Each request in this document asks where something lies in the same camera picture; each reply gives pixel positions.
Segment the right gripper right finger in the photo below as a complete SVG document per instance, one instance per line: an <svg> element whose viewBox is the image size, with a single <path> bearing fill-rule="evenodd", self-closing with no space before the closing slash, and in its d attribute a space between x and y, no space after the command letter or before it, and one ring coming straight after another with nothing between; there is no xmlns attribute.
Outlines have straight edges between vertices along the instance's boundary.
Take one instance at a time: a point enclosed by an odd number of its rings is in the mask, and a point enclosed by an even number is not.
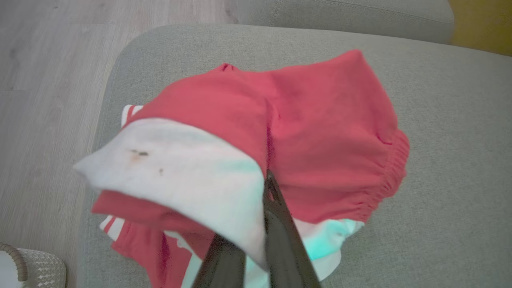
<svg viewBox="0 0 512 288"><path fill-rule="evenodd" d="M271 171L267 171L263 203L270 287L320 288L320 281Z"/></svg>

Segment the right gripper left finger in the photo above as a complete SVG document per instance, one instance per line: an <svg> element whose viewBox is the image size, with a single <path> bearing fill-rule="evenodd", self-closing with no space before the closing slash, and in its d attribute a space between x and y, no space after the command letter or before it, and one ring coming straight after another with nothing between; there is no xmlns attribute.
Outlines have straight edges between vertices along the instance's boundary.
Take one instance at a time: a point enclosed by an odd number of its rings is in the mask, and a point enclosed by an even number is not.
<svg viewBox="0 0 512 288"><path fill-rule="evenodd" d="M212 239L193 288L243 288L246 255L219 234Z"/></svg>

